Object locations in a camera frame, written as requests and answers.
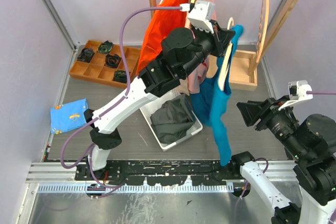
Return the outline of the cream wooden hanger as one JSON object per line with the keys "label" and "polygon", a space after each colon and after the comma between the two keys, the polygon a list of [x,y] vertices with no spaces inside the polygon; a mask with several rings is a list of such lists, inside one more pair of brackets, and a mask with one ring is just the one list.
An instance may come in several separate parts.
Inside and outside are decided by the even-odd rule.
{"label": "cream wooden hanger", "polygon": [[230,58],[232,54],[232,47],[233,47],[233,43],[232,43],[232,39],[230,39],[228,46],[226,48],[226,51],[225,51],[224,60],[223,60],[223,63],[222,63],[222,66],[221,66],[221,69],[218,75],[218,80],[217,80],[219,89],[221,91],[224,91],[226,94],[231,93],[231,88],[227,81],[227,77],[228,77],[229,70],[230,70]]}

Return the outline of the orange wavy metal hanger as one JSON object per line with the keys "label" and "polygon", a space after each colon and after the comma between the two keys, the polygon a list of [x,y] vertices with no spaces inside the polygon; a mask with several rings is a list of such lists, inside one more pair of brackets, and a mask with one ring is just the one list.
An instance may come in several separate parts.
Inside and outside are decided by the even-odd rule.
{"label": "orange wavy metal hanger", "polygon": [[261,12],[260,12],[260,23],[259,32],[257,39],[257,52],[255,56],[255,63],[259,64],[263,55],[263,49],[265,46],[266,34],[269,23],[269,13],[270,13],[270,0],[262,0]]}

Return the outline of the teal blue t shirt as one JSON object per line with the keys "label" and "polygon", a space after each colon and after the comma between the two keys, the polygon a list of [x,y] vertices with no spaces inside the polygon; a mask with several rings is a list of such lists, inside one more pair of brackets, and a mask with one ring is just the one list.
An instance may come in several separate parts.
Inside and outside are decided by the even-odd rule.
{"label": "teal blue t shirt", "polygon": [[244,27],[242,25],[235,25],[232,27],[232,30],[235,32],[235,35],[232,38],[232,48],[228,61],[224,62],[224,58],[217,58],[216,65],[218,70],[215,75],[211,78],[205,78],[200,84],[199,93],[190,95],[194,113],[200,122],[213,129],[221,166],[227,165],[232,156],[227,129],[221,117],[227,110],[228,100],[232,93],[229,84],[230,67],[238,41],[244,33]]}

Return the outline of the dark grey t shirt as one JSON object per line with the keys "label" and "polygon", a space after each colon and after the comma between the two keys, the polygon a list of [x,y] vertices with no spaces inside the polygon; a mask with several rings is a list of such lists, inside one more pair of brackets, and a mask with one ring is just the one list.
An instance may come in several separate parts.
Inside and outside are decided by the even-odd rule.
{"label": "dark grey t shirt", "polygon": [[151,116],[151,126],[162,144],[172,144],[186,136],[195,123],[189,97],[181,94],[162,104]]}

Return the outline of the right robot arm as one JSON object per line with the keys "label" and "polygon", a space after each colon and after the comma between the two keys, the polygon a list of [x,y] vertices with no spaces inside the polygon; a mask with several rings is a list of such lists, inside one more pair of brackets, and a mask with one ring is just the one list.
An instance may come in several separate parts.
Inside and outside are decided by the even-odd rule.
{"label": "right robot arm", "polygon": [[335,120],[312,114],[299,124],[293,105],[287,95],[237,103],[246,126],[270,130],[293,158],[301,207],[281,194],[250,152],[233,155],[230,172],[255,189],[270,210],[271,223],[335,223]]}

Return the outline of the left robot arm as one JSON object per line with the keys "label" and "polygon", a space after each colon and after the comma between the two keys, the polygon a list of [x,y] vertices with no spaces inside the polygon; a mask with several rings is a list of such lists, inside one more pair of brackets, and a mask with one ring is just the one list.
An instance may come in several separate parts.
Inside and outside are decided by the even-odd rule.
{"label": "left robot arm", "polygon": [[210,30],[196,26],[178,27],[162,40],[162,51],[146,65],[128,87],[104,107],[85,112],[87,120],[93,120],[90,131],[95,144],[89,153],[86,173],[93,180],[105,174],[110,151],[121,144],[117,127],[144,105],[157,100],[180,85],[209,55],[218,57],[218,71],[206,78],[200,94],[192,97],[195,113],[205,124],[213,128],[215,142],[220,154],[220,164],[225,166],[231,158],[227,131],[221,121],[232,93],[229,85],[229,69],[242,27],[222,29],[215,20],[208,22]]}

